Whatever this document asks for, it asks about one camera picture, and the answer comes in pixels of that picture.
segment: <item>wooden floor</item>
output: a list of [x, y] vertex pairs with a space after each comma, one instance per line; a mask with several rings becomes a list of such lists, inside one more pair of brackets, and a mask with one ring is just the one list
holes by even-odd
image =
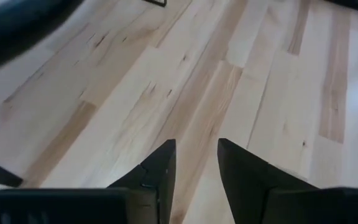
[[358, 187], [358, 12], [317, 0], [86, 0], [0, 68], [0, 165], [106, 187], [177, 140], [172, 223], [233, 223], [228, 138], [318, 187]]

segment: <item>light wood flooring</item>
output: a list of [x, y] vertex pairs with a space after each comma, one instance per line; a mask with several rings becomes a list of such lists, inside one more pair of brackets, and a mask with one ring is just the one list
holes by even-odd
[[0, 68], [0, 166], [106, 187], [177, 140], [172, 223], [233, 223], [218, 138], [358, 187], [358, 12], [318, 0], [86, 0]]

